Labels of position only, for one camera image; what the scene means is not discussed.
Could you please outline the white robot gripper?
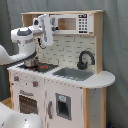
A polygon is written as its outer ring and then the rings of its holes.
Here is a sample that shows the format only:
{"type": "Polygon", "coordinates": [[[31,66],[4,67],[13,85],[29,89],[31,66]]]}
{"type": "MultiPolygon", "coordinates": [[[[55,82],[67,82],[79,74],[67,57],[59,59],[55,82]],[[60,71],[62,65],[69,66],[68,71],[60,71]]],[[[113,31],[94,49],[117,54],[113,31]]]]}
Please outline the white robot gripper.
{"type": "Polygon", "coordinates": [[[32,25],[33,35],[41,39],[41,44],[44,46],[52,46],[54,26],[50,23],[48,14],[43,14],[33,19],[32,25]]]}

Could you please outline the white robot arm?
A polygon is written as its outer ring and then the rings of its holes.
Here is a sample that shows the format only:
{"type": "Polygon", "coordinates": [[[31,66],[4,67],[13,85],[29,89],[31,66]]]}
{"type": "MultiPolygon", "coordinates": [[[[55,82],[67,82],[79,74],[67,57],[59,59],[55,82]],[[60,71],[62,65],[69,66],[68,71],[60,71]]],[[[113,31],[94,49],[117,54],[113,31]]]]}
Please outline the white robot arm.
{"type": "MultiPolygon", "coordinates": [[[[13,64],[34,56],[35,38],[40,38],[44,46],[53,44],[53,30],[48,14],[34,18],[29,27],[11,31],[11,40],[18,44],[19,53],[10,56],[0,45],[0,65],[13,64]]],[[[0,128],[43,128],[43,121],[37,114],[22,114],[0,102],[0,128]]]]}

